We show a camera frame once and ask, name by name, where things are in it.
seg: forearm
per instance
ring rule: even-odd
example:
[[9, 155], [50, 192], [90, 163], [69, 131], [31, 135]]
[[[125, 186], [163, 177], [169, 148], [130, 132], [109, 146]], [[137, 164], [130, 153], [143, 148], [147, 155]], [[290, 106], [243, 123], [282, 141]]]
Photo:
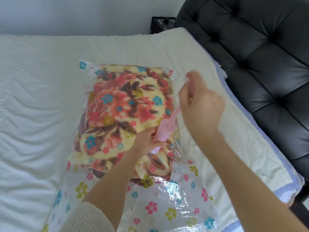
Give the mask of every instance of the forearm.
[[133, 150], [127, 151], [122, 159], [102, 177], [83, 201], [100, 209], [117, 230], [126, 199], [126, 189], [137, 164]]
[[200, 148], [220, 176], [245, 231], [308, 231], [231, 150], [221, 134]]

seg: person's right arm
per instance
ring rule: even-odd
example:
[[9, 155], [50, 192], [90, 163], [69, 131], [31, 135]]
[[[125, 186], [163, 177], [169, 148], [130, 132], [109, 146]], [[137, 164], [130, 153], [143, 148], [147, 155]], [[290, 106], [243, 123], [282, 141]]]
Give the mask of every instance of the person's right arm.
[[198, 72], [179, 92], [183, 120], [201, 151], [220, 176], [245, 231], [308, 232], [307, 228], [232, 151], [218, 123], [223, 99], [208, 90]]

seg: black leather headboard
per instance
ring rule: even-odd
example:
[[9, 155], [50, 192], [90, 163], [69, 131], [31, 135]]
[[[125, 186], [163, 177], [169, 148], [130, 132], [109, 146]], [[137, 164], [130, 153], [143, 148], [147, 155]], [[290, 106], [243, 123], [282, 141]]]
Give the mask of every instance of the black leather headboard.
[[309, 180], [309, 0], [186, 0], [184, 27], [260, 128]]

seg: mattress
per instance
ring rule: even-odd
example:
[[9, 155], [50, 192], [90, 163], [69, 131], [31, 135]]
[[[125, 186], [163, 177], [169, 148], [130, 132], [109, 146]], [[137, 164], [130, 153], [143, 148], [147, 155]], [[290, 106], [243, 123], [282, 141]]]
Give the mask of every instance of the mattress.
[[[184, 29], [135, 36], [0, 36], [0, 231], [41, 231], [66, 172], [83, 114], [80, 59], [177, 70], [198, 70], [226, 109], [220, 123], [231, 148], [282, 201], [303, 184], [279, 150], [229, 92], [204, 49]], [[219, 210], [218, 231], [239, 229], [219, 176], [194, 149], [179, 115], [183, 150], [200, 163]]]

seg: blurred hand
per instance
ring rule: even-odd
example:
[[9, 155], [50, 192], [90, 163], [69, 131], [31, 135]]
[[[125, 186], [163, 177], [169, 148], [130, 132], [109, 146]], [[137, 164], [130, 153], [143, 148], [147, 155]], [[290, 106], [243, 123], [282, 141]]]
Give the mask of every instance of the blurred hand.
[[157, 131], [157, 129], [158, 126], [140, 131], [136, 135], [133, 146], [130, 150], [137, 154], [139, 158], [141, 158], [156, 147], [166, 146], [166, 142], [152, 140], [151, 136]]
[[197, 71], [187, 73], [188, 82], [179, 92], [184, 123], [195, 142], [215, 140], [225, 103], [216, 92], [207, 89]]

